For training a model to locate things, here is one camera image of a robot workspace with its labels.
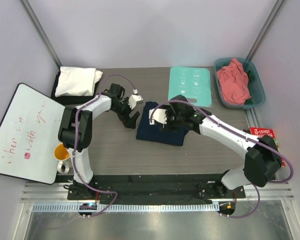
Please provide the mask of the navy blue t shirt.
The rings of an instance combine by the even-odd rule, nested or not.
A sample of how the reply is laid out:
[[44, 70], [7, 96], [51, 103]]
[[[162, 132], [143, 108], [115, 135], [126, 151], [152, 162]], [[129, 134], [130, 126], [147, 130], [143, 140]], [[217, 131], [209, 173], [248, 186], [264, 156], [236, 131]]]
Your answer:
[[149, 110], [154, 109], [157, 102], [147, 101], [143, 108], [142, 116], [137, 128], [136, 139], [156, 142], [172, 146], [183, 146], [186, 134], [189, 132], [184, 127], [180, 127], [177, 132], [160, 131], [159, 125], [150, 125]]

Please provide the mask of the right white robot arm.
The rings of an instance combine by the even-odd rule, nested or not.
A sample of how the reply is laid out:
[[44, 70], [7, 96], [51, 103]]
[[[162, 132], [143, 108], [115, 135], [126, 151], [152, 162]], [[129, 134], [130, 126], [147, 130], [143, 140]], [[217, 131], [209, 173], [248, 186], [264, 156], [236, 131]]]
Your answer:
[[167, 131], [184, 127], [218, 141], [243, 158], [243, 166], [227, 170], [216, 184], [215, 190], [220, 197], [228, 197], [234, 189], [243, 185], [264, 187], [282, 167], [282, 159], [272, 137], [243, 132], [189, 103], [183, 95], [177, 95], [166, 105], [149, 111], [149, 122], [152, 125], [160, 123], [162, 130]]

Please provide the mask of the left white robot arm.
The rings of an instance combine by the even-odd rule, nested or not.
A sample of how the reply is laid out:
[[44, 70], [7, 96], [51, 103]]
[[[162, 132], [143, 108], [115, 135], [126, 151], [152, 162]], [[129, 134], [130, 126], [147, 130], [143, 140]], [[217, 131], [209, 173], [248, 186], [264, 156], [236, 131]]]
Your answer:
[[93, 135], [93, 120], [104, 112], [114, 112], [123, 126], [127, 129], [135, 129], [140, 112], [130, 115], [135, 107], [142, 104], [144, 99], [136, 89], [129, 97], [124, 97], [125, 89], [119, 84], [111, 84], [101, 94], [92, 100], [77, 106], [66, 107], [63, 111], [58, 131], [58, 140], [70, 154], [74, 170], [73, 180], [82, 184], [79, 194], [90, 200], [97, 192], [94, 184], [91, 184], [94, 173], [90, 166], [89, 145]]

